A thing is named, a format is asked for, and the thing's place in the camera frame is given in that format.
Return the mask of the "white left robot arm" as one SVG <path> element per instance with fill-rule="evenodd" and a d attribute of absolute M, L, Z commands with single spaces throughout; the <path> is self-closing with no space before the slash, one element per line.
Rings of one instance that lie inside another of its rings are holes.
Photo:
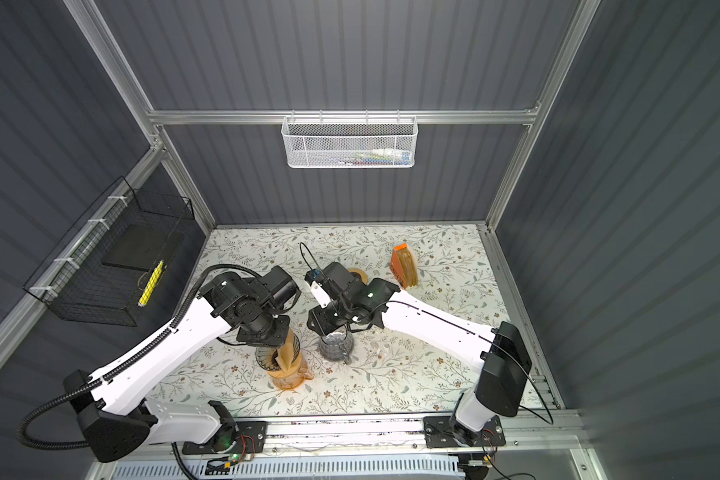
<path fill-rule="evenodd" d="M 246 267 L 207 268 L 176 315 L 129 352 L 90 375 L 99 386 L 72 405 L 88 448 L 102 463 L 142 445 L 209 444 L 232 449 L 239 437 L 233 415 L 219 401 L 201 406 L 151 400 L 149 392 L 185 360 L 235 332 L 244 346 L 285 344 L 287 310 L 300 296 L 293 278 L 275 266 L 265 275 Z"/>

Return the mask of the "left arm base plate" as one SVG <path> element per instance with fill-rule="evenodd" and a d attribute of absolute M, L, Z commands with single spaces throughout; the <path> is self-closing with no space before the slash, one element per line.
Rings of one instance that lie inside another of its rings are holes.
<path fill-rule="evenodd" d="M 183 455 L 252 455 L 263 451 L 268 424 L 264 421 L 237 422 L 234 427 L 223 425 L 203 444 L 185 442 Z"/>

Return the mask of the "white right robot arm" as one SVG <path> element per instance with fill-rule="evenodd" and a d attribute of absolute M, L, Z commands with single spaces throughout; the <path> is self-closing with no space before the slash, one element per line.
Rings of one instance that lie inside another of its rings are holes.
<path fill-rule="evenodd" d="M 518 328 L 464 320 L 415 298 L 380 278 L 363 282 L 338 262 L 307 271 L 307 287 L 318 305 L 308 328 L 326 336 L 355 325 L 360 333 L 378 327 L 414 337 L 460 360 L 478 374 L 457 401 L 452 421 L 471 433 L 495 416 L 514 417 L 531 381 L 532 361 Z"/>

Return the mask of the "grey glass carafe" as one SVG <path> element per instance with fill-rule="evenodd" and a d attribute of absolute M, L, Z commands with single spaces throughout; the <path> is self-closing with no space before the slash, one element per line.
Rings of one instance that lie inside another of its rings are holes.
<path fill-rule="evenodd" d="M 319 338 L 318 351 L 323 359 L 350 364 L 354 337 L 349 330 L 335 330 Z"/>

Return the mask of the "grey glass dripper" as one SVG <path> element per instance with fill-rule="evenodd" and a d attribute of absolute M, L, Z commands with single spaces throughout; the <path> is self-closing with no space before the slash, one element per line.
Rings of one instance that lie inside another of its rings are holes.
<path fill-rule="evenodd" d="M 299 347 L 288 347 L 287 353 L 291 353 L 289 361 L 279 360 L 282 347 L 257 347 L 255 359 L 258 365 L 267 372 L 287 371 L 296 363 L 300 355 Z"/>

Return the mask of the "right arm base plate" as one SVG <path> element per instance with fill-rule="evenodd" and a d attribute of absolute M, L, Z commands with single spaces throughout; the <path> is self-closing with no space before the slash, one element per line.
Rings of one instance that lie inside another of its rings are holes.
<path fill-rule="evenodd" d="M 506 445 L 500 417 L 494 415 L 478 431 L 473 432 L 458 424 L 448 415 L 425 416 L 422 419 L 426 446 L 443 448 L 493 448 Z"/>

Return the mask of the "orange glass carafe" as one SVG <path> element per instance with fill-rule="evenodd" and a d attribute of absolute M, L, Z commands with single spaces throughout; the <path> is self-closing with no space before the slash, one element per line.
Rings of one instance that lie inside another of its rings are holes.
<path fill-rule="evenodd" d="M 314 379 L 314 373 L 304 358 L 292 364 L 287 370 L 270 371 L 269 376 L 273 386 L 280 390 L 293 390 L 305 381 Z"/>

